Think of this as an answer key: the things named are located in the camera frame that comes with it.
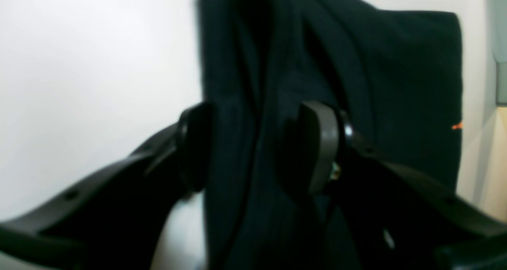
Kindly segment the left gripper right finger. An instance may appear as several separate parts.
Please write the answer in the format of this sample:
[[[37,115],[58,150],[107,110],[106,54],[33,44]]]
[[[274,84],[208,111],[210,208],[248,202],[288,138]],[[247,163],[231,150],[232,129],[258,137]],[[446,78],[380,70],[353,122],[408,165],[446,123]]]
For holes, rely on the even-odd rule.
[[[347,113],[299,106],[303,190],[339,205],[364,270],[505,270],[507,227],[430,176],[379,157]]]

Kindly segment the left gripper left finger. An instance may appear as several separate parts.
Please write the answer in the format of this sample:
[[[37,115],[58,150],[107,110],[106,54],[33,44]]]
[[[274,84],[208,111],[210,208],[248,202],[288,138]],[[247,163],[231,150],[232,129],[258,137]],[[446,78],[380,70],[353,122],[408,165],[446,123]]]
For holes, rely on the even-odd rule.
[[[1,223],[1,251],[58,270],[148,270],[172,207],[205,187],[213,107],[199,103],[132,154]]]

